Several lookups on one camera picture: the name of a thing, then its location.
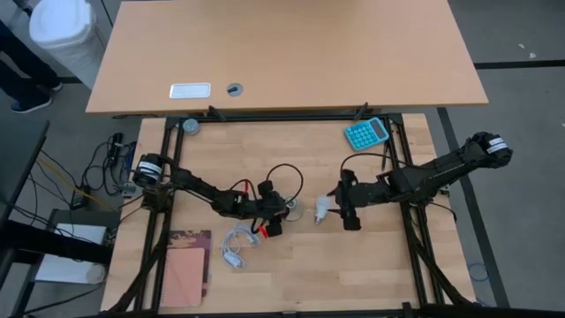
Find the person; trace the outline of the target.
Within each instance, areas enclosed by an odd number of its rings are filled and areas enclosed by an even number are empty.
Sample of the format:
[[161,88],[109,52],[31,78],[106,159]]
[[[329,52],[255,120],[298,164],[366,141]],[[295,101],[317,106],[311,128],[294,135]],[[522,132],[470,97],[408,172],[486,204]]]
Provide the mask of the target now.
[[50,106],[52,95],[63,88],[63,82],[0,19],[0,53],[2,52],[31,78],[21,78],[0,60],[0,88],[14,100],[11,110],[29,113]]

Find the large wooden desk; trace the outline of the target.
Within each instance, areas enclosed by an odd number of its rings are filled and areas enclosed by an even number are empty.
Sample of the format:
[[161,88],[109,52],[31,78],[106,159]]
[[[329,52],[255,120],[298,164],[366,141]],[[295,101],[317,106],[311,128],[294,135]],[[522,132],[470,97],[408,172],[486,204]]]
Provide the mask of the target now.
[[[206,99],[170,99],[176,83]],[[243,86],[229,96],[227,86]],[[90,113],[485,106],[448,0],[120,5]]]

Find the pink notebook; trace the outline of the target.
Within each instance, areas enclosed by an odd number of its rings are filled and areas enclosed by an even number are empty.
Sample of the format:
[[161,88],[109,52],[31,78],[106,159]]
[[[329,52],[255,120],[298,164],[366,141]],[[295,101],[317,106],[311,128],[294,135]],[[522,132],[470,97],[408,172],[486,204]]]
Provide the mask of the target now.
[[197,307],[202,301],[204,248],[169,249],[161,307]]

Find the black power adapter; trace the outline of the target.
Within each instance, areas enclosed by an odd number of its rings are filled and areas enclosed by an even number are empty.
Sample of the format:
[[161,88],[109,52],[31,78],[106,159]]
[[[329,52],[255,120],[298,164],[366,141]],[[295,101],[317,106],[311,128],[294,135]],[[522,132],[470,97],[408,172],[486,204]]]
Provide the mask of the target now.
[[[89,185],[83,185],[79,188],[79,190],[86,194],[91,193],[91,187]],[[76,190],[73,191],[70,210],[85,208],[88,204],[89,199],[86,196]]]

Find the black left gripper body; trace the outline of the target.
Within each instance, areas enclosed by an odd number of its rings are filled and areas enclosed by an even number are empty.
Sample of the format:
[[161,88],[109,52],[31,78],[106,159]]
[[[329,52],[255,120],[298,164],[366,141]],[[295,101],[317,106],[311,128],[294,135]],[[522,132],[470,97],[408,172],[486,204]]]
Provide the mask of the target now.
[[285,213],[285,207],[276,203],[282,196],[268,179],[259,184],[258,190],[261,199],[256,201],[257,215],[253,218],[253,233],[260,233],[259,227],[262,225],[266,228],[269,238],[279,236],[283,233],[282,223],[275,223],[274,218]]

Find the white trash bin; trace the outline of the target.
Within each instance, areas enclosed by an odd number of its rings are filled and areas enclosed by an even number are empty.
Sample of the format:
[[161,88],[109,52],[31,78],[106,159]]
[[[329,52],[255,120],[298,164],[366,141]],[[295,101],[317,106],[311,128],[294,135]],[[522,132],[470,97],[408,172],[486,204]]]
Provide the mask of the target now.
[[29,20],[31,40],[88,88],[93,88],[105,44],[87,0],[41,0]]

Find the white lightbulb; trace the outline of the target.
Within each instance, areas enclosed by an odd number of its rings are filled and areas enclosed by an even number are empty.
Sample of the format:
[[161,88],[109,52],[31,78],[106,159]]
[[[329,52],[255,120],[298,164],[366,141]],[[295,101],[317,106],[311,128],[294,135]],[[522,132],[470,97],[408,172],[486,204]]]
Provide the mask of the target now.
[[316,211],[314,214],[314,223],[319,225],[329,212],[331,199],[327,196],[321,196],[316,201]]

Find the turquoise calculator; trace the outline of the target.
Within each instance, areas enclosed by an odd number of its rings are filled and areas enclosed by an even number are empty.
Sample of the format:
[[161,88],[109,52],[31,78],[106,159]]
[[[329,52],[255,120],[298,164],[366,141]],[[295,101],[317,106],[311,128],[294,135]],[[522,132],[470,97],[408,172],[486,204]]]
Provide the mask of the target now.
[[344,135],[354,151],[366,150],[389,139],[388,130],[377,117],[346,127]]

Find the dark patterned book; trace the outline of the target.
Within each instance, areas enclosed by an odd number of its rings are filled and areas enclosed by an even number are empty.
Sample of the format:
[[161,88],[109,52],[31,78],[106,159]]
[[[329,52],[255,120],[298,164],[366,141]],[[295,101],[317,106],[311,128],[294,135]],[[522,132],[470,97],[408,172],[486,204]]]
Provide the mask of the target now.
[[211,230],[201,231],[170,231],[169,249],[203,248],[204,268],[202,276],[202,297],[207,296],[210,250],[212,245]]

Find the black metal cart frame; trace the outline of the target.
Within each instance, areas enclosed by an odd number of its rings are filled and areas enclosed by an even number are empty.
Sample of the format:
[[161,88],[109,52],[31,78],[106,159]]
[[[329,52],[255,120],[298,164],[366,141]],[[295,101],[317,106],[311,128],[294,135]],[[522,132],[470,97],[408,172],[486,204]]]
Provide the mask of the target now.
[[65,211],[55,209],[46,221],[47,228],[39,229],[28,223],[19,223],[0,212],[0,289],[14,263],[32,266],[39,264],[45,254],[53,254],[78,261],[108,265],[112,249],[84,239],[62,235],[55,230],[55,222],[69,222],[72,218],[86,225],[113,229],[118,224],[117,212]]

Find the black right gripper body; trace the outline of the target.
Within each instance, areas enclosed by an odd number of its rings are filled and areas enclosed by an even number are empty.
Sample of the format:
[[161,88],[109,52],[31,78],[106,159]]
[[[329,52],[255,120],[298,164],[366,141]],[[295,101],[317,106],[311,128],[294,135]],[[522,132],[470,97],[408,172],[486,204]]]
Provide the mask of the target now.
[[340,207],[343,228],[346,231],[360,231],[361,221],[356,208],[366,208],[375,204],[378,193],[376,182],[359,182],[353,170],[340,170],[335,202]]

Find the black side table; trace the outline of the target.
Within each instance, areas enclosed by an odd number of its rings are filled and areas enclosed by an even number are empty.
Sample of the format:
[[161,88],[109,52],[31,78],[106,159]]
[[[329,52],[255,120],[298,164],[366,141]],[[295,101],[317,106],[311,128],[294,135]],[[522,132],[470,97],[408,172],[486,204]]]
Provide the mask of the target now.
[[48,120],[0,118],[0,230],[46,139]]

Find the white board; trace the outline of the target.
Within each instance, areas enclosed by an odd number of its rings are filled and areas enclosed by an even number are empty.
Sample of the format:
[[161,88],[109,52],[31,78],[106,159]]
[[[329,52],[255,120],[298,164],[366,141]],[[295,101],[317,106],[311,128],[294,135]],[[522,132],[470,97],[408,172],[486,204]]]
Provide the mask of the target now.
[[[102,226],[59,223],[57,234],[70,237],[77,235],[79,239],[101,244],[106,229]],[[90,261],[74,261],[51,254],[46,254],[35,274],[35,281],[68,284],[100,284],[106,277],[104,265]]]

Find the brass lamp socket base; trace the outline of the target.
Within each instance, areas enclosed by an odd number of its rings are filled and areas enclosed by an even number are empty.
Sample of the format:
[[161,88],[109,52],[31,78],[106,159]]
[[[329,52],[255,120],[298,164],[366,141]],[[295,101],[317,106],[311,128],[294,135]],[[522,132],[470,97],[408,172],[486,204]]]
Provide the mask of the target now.
[[283,220],[286,222],[295,222],[304,214],[302,203],[298,198],[289,200],[285,206]]

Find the white rectangular desk plate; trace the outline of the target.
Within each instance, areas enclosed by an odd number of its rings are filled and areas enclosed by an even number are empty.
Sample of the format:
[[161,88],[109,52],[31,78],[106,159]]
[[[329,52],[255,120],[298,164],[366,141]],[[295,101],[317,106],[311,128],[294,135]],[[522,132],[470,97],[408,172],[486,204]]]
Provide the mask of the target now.
[[206,99],[211,95],[211,84],[200,83],[176,83],[170,86],[170,99]]

